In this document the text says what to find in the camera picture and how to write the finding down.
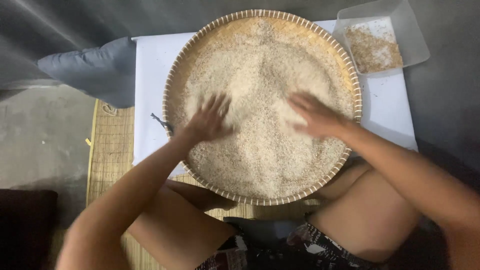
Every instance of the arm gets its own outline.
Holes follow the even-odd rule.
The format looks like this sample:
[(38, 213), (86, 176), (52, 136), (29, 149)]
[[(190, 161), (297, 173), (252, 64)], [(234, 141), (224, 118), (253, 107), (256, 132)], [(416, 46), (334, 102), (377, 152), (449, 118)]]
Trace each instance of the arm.
[(480, 265), (480, 197), (419, 153), (397, 146), (337, 115), (307, 94), (291, 107), (307, 120), (295, 129), (314, 137), (334, 136), (363, 156), (397, 192), (444, 231), (454, 268)]
[(120, 237), (155, 197), (171, 171), (199, 142), (213, 140), (226, 132), (218, 109), (225, 96), (212, 97), (199, 108), (187, 126), (167, 144), (133, 167), (110, 190), (95, 200), (75, 220), (57, 263), (58, 269), (124, 268), (122, 255), (108, 253), (120, 248)]

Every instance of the hand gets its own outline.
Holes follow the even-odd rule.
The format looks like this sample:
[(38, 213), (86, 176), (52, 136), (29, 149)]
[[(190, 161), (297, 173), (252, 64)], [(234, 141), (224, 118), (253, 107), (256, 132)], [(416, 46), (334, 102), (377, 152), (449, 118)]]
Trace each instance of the hand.
[(287, 100), (290, 107), (302, 116), (307, 125), (293, 124), (293, 128), (312, 137), (338, 137), (346, 118), (321, 103), (316, 97), (305, 93), (291, 94)]
[(233, 132), (232, 128), (225, 129), (222, 122), (228, 112), (230, 100), (227, 100), (222, 112), (219, 112), (226, 98), (225, 94), (212, 96), (206, 106), (198, 108), (184, 131), (193, 136), (198, 142), (211, 141)]

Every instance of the left hand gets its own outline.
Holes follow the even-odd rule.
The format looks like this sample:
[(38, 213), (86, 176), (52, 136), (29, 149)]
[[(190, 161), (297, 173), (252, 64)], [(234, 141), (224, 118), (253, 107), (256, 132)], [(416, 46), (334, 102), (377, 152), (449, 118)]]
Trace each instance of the left hand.
[(226, 101), (223, 111), (219, 112), (226, 97), (225, 94), (212, 96), (206, 106), (198, 108), (184, 131), (194, 136), (198, 142), (212, 141), (231, 134), (233, 129), (226, 129), (222, 124), (228, 112), (230, 100)]

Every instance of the basket rim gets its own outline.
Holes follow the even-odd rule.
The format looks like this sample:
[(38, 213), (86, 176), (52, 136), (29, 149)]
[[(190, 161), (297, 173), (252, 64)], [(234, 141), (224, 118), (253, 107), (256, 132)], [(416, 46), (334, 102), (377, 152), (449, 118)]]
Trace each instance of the basket rim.
[[(348, 55), (348, 52), (343, 48), (343, 46), (335, 39), (333, 36), (325, 31), (322, 27), (319, 25), (304, 19), (302, 17), (293, 15), (288, 12), (281, 12), (281, 11), (273, 11), (273, 10), (245, 10), (245, 11), (240, 11), (240, 12), (235, 12), (231, 13), (225, 16), (222, 16), (209, 24), (205, 25), (200, 31), (196, 32), (190, 40), (187, 41), (187, 43), (182, 47), (180, 50), (178, 56), (174, 60), (172, 67), (170, 68), (170, 71), (167, 76), (167, 80), (165, 82), (165, 88), (164, 88), (164, 93), (163, 93), (163, 98), (162, 98), (162, 113), (163, 113), (163, 121), (169, 122), (168, 121), (168, 92), (171, 90), (171, 84), (170, 82), (173, 81), (174, 73), (178, 71), (178, 67), (176, 64), (179, 64), (180, 61), (183, 60), (183, 57), (186, 56), (185, 50), (189, 50), (189, 48), (192, 48), (195, 44), (196, 41), (200, 40), (202, 37), (206, 36), (209, 32), (211, 32), (213, 29), (216, 27), (219, 27), (221, 25), (226, 25), (231, 21), (235, 21), (238, 19), (244, 19), (244, 18), (254, 18), (254, 17), (271, 17), (271, 18), (276, 18), (276, 19), (281, 19), (281, 20), (287, 20), (294, 22), (296, 24), (300, 24), (300, 26), (304, 26), (305, 28), (308, 28), (309, 30), (312, 30), (314, 33), (318, 33), (319, 36), (322, 37), (322, 39), (326, 40), (327, 42), (330, 43), (331, 46), (333, 46), (334, 43), (336, 45), (333, 47), (334, 49), (337, 49), (337, 54), (340, 56), (340, 58), (343, 60), (345, 64), (345, 68), (347, 68), (347, 71), (351, 73), (349, 74), (350, 77), (350, 82), (352, 83), (352, 88), (353, 88), (353, 93), (352, 96), (354, 98), (354, 117), (353, 120), (356, 121), (357, 123), (360, 123), (361, 117), (362, 117), (362, 93), (361, 93), (361, 87), (360, 87), (360, 82), (358, 80), (358, 75), (356, 72), (356, 68), (352, 62), (352, 59)], [(168, 140), (171, 140), (173, 137), (173, 131), (170, 129), (168, 125), (165, 125), (165, 131), (167, 133)], [(281, 197), (281, 198), (273, 198), (273, 199), (265, 199), (265, 198), (251, 198), (251, 197), (246, 197), (243, 195), (238, 195), (232, 192), (228, 192), (226, 190), (223, 190), (221, 188), (218, 188), (217, 186), (211, 184), (207, 180), (203, 179), (199, 174), (197, 174), (192, 167), (188, 164), (186, 160), (182, 160), (180, 164), (182, 167), (187, 171), (187, 173), (192, 176), (196, 181), (198, 181), (200, 184), (202, 184), (205, 188), (215, 192), (216, 194), (219, 194), (222, 197), (226, 197), (227, 199), (231, 199), (233, 201), (237, 201), (240, 203), (245, 203), (245, 204), (251, 204), (251, 205), (259, 205), (259, 206), (274, 206), (274, 205), (282, 205), (290, 202), (294, 202), (297, 200), (300, 200), (302, 198), (305, 198), (306, 196), (314, 193), (317, 191), (319, 188), (323, 187), (325, 184), (327, 184), (332, 178), (340, 171), (340, 169), (343, 167), (345, 162), (347, 161), (348, 157), (350, 156), (350, 153), (352, 152), (352, 149), (349, 148), (348, 146), (345, 146), (343, 153), (340, 155), (338, 158), (336, 164), (330, 169), (330, 172), (327, 173), (325, 176), (321, 178), (321, 180), (317, 183), (314, 183), (312, 186), (298, 192), (297, 194), (290, 195), (288, 197)]]

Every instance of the person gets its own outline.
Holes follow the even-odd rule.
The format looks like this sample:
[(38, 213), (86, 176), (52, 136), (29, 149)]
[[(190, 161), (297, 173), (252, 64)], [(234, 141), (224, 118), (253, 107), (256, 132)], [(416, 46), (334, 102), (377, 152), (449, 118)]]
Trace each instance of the person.
[[(451, 268), (480, 268), (480, 197), (419, 153), (363, 129), (306, 93), (288, 98), (307, 122), (294, 128), (312, 137), (336, 137), (368, 163), (350, 167), (313, 194), (332, 202), (308, 215), (278, 249), (256, 248), (241, 228), (204, 213), (235, 203), (167, 180), (195, 145), (229, 134), (222, 127), (228, 110), (219, 112), (225, 101), (225, 95), (212, 97), (168, 143), (80, 214), (66, 235), (59, 270), (128, 269), (120, 246), (125, 231), (172, 270), (221, 269), (216, 255), (226, 248), (245, 257), (225, 268), (373, 269), (399, 248), (421, 214), (442, 229)], [(262, 254), (269, 255), (263, 265), (255, 261)]]

